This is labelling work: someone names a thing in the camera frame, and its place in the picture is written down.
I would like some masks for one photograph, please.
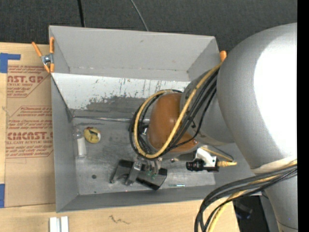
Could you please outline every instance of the cardboard sheet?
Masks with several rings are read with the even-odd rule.
[[[55,202],[50,75],[30,44],[1,44],[9,61],[5,137],[5,207]],[[43,54],[48,46],[39,45]]]

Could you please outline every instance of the metal bracket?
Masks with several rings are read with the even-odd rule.
[[[54,63],[54,57],[53,54],[47,54],[45,56],[41,56],[41,60],[43,62],[44,65],[47,65],[47,63]]]
[[[158,190],[165,181],[168,171],[161,168],[157,173],[151,174],[147,163],[145,162],[143,164],[142,161],[140,159],[135,162],[127,160],[119,161],[110,183],[115,183],[120,178],[128,176],[126,180],[126,185],[128,186],[134,182],[138,182],[153,190]]]
[[[127,186],[131,186],[137,179],[137,176],[139,175],[139,172],[141,170],[142,167],[142,162],[141,160],[138,158],[134,163],[133,166],[131,168],[129,177],[126,180],[126,185]]]

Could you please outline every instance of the orange clamp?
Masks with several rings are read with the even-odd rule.
[[[226,59],[226,56],[227,56],[226,51],[221,51],[221,52],[220,52],[220,59],[221,59],[221,62],[223,62],[223,61]]]

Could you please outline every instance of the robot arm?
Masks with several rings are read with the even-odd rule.
[[[235,142],[256,174],[297,159],[296,40],[297,24],[289,24],[257,33],[236,46],[209,82],[208,98],[198,108],[189,106],[196,114],[178,143],[192,140],[164,157],[189,153],[199,143]],[[152,150],[166,141],[189,94],[203,77],[194,80],[182,95],[166,94],[158,100],[147,133]],[[200,92],[207,91],[200,89],[195,99]],[[280,232],[298,231],[297,176],[267,188],[266,194]]]
[[[164,159],[190,161],[189,170],[216,170],[217,159],[200,151],[205,145],[236,143],[258,176],[270,177],[296,160],[296,32],[297,24],[289,24],[257,33],[183,93],[162,90],[149,97],[129,128],[138,158],[121,163],[131,169],[126,184],[142,173],[140,181],[158,189],[167,175]],[[150,122],[144,123],[148,110]],[[265,192],[280,232],[298,231],[297,167]]]

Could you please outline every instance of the black wire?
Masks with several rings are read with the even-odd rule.
[[[242,187],[240,187],[240,188],[234,188],[234,189],[231,189],[231,190],[222,192],[222,193],[220,193],[220,194],[218,194],[218,195],[216,195],[216,196],[213,196],[213,197],[210,198],[208,201],[205,201],[206,198],[207,198],[208,196],[211,195],[211,194],[209,194],[209,195],[204,199],[204,201],[203,201],[203,203],[202,203],[202,205],[201,205],[201,207],[200,207],[200,211],[198,212],[198,215],[197,215],[197,217],[196,217],[195,227],[194,227],[195,231],[198,231],[198,225],[199,225],[199,224],[200,224],[200,226],[201,226],[202,231],[205,231],[205,227],[204,227],[204,224],[203,224],[203,212],[204,212],[205,209],[208,207],[208,205],[210,205],[210,204],[213,203],[214,201],[216,201],[216,200],[218,200],[218,199],[220,199],[220,198],[226,197],[227,195],[230,195],[230,194],[233,194],[233,193],[242,191],[242,190],[250,190],[250,189],[253,189],[253,188],[256,188],[256,187],[259,187],[259,186],[260,186],[259,188],[255,189],[255,190],[253,190],[253,191],[250,191],[250,192],[248,192],[248,193],[242,195],[241,197],[250,196],[250,195],[252,195],[252,194],[254,194],[254,193],[257,193],[257,192],[259,192],[259,191],[261,191],[261,190],[263,190],[263,189],[265,189],[265,188],[268,188],[268,187],[270,187],[270,186],[272,186],[272,185],[278,183],[278,182],[281,181],[281,180],[294,177],[294,176],[296,175],[295,173],[297,173],[297,166],[292,166],[292,167],[289,167],[289,168],[286,168],[286,169],[283,169],[283,170],[274,171],[274,172],[272,172],[272,173],[259,175],[257,180],[266,178],[266,176],[268,176],[268,175],[270,175],[270,174],[272,174],[272,176],[278,175],[278,173],[281,173],[281,176],[278,176],[278,177],[276,177],[275,179],[272,179],[272,180],[267,181],[267,184],[265,184],[265,185],[260,186],[262,183],[256,183],[256,184],[250,184],[250,185],[242,186]],[[246,182],[248,183],[248,182],[251,182],[251,180],[252,180],[252,177],[251,177],[251,178],[244,179],[244,180],[241,180],[241,181],[246,181]]]
[[[195,132],[194,136],[193,136],[192,138],[190,138],[190,139],[188,139],[188,140],[186,140],[186,141],[180,143],[180,144],[177,144],[177,145],[175,145],[175,146],[173,146],[173,147],[170,147],[170,148],[166,149],[161,155],[164,155],[164,154],[168,153],[169,151],[171,151],[172,149],[175,149],[175,148],[177,148],[177,147],[179,147],[179,146],[182,146],[182,145],[188,143],[189,141],[191,141],[192,139],[194,139],[194,138],[197,136],[197,134],[199,133],[199,130],[200,130],[200,128],[201,128],[201,125],[202,125],[202,122],[203,122],[203,118],[204,118],[204,116],[205,116],[205,113],[206,113],[208,107],[210,106],[211,101],[212,101],[212,98],[214,97],[215,93],[216,93],[216,89],[214,89],[214,92],[211,94],[211,97],[210,97],[210,99],[208,100],[208,103],[207,103],[207,105],[206,105],[205,108],[204,108],[203,114],[202,114],[202,116],[201,116],[201,120],[199,121],[198,128],[197,128],[197,131]]]
[[[199,213],[196,217],[196,221],[198,221],[198,219],[202,219],[201,217],[199,217],[199,214],[202,214],[204,212],[204,210],[207,208],[207,206],[211,202],[217,200],[218,197],[226,196],[226,195],[241,191],[241,189],[240,189],[241,187],[239,187],[240,185],[246,185],[246,189],[249,189],[249,187],[253,186],[253,184],[248,185],[248,183],[250,183],[250,182],[257,181],[257,180],[264,179],[264,178],[268,178],[268,177],[275,176],[275,175],[284,174],[287,171],[294,170],[295,168],[297,168],[297,167],[291,166],[291,167],[288,167],[286,169],[272,171],[272,172],[266,173],[266,174],[260,174],[259,176],[253,176],[253,177],[249,177],[249,178],[246,178],[246,179],[234,181],[234,182],[228,183],[226,185],[223,185],[223,186],[215,189],[210,194],[208,194],[207,197],[203,200],[203,202],[200,206]]]
[[[193,119],[195,118],[196,114],[198,113],[198,110],[200,109],[202,104],[205,102],[205,100],[208,98],[209,90],[208,90],[208,92],[205,95],[203,95],[205,90],[208,88],[208,86],[210,85],[211,81],[217,76],[218,72],[219,72],[219,70],[217,70],[215,73],[213,73],[213,75],[211,75],[208,78],[207,82],[205,83],[205,85],[201,89],[201,91],[198,94],[196,100],[192,104],[189,113],[183,119],[182,125],[181,125],[181,127],[179,128],[179,130],[177,132],[177,136],[172,140],[171,147],[175,146],[179,142],[179,140],[181,140],[181,138],[185,134],[185,132],[188,130],[189,126],[191,125],[191,123],[193,121]]]
[[[171,144],[171,146],[175,146],[183,137],[183,135],[186,133],[186,131],[188,130],[189,126],[191,125],[191,123],[193,122],[194,118],[196,117],[199,108],[203,105],[203,103],[209,98],[209,94],[210,92],[216,87],[216,82],[214,82],[212,84],[212,86],[207,90],[206,94],[202,97],[202,99],[200,101],[196,100],[194,102],[194,106],[197,106],[197,109],[194,110],[191,109],[189,114],[184,118],[181,127],[178,130],[177,133],[177,137],[174,141],[172,141],[173,143]]]
[[[78,4],[79,16],[80,16],[80,19],[81,19],[81,24],[82,24],[82,27],[84,28],[85,27],[85,20],[84,20],[82,1],[81,0],[77,0],[77,4]]]
[[[257,188],[257,189],[255,189],[255,190],[253,190],[253,191],[250,191],[250,192],[247,192],[247,193],[245,193],[245,194],[243,194],[243,195],[241,195],[241,196],[239,196],[239,197],[235,197],[235,198],[233,198],[233,199],[230,199],[230,200],[228,200],[228,201],[225,201],[224,203],[222,203],[222,204],[220,204],[218,207],[216,207],[215,210],[213,210],[213,212],[212,212],[212,213],[210,214],[210,216],[208,217],[207,222],[206,222],[204,228],[202,229],[202,231],[203,231],[203,232],[206,232],[206,230],[207,230],[207,228],[208,228],[208,225],[210,224],[210,221],[211,221],[212,217],[214,216],[214,214],[216,213],[216,211],[217,211],[220,207],[222,207],[223,205],[225,205],[225,204],[227,204],[227,203],[229,203],[229,202],[231,202],[231,201],[233,201],[233,200],[239,199],[239,198],[251,196],[252,194],[258,193],[258,192],[260,192],[260,191],[262,191],[262,190],[264,190],[264,189],[266,189],[266,188],[269,188],[269,187],[273,186],[274,184],[276,184],[276,183],[278,183],[278,182],[280,182],[280,181],[283,181],[283,180],[292,178],[292,177],[294,177],[294,176],[296,176],[296,175],[297,175],[297,169],[296,169],[296,170],[293,170],[293,171],[290,171],[290,172],[284,174],[283,176],[280,176],[279,178],[276,178],[275,180],[271,181],[270,183],[267,183],[267,184],[265,184],[265,185],[262,185],[260,188]]]
[[[219,195],[219,193],[221,191],[226,191],[227,189],[230,189],[230,188],[236,188],[240,185],[245,185],[245,184],[248,184],[250,182],[258,181],[260,179],[269,178],[269,177],[272,177],[274,175],[284,174],[286,171],[291,171],[295,168],[296,168],[295,166],[291,166],[291,167],[288,167],[288,168],[285,168],[285,169],[276,170],[276,171],[272,171],[272,172],[269,172],[269,173],[260,174],[260,175],[257,175],[257,176],[253,176],[253,177],[249,177],[249,178],[245,178],[245,179],[242,179],[242,180],[237,180],[237,181],[225,184],[225,185],[215,189],[214,191],[212,191],[210,194],[207,195],[207,197],[202,202],[200,211],[203,210],[203,206],[204,206],[205,203],[207,203],[207,200]]]
[[[215,147],[215,146],[212,146],[213,148],[215,148],[216,150],[220,151],[221,153],[225,154],[227,157],[230,157],[233,161],[234,161],[234,157],[232,157],[231,155],[227,154],[225,151]]]
[[[172,89],[173,92],[177,92],[177,93],[182,93],[181,91],[179,90],[176,90],[176,89]],[[141,119],[139,119],[138,121],[138,131],[137,131],[137,134],[138,134],[138,141],[140,143],[140,146],[141,148],[143,149],[144,152],[146,152],[147,154],[151,154],[151,148],[147,145],[147,143],[143,140],[143,138],[140,136],[140,125],[139,123],[143,122],[143,120],[145,119],[145,116],[146,116],[146,113],[147,113],[147,110],[149,109],[149,107],[161,96],[161,95],[164,95],[164,93],[161,93],[159,95],[156,95],[155,97],[153,97],[148,103],[147,105],[144,107],[142,113],[141,113]],[[135,124],[135,119],[136,119],[136,116],[137,116],[137,113],[138,111],[140,110],[141,106],[139,106],[139,108],[136,110],[132,120],[131,120],[131,123],[129,125],[129,139],[130,139],[130,144],[134,150],[134,152],[138,155],[140,155],[141,157],[144,157],[142,154],[140,154],[137,150],[137,148],[135,147],[134,143],[133,143],[133,127],[134,127],[134,124]]]

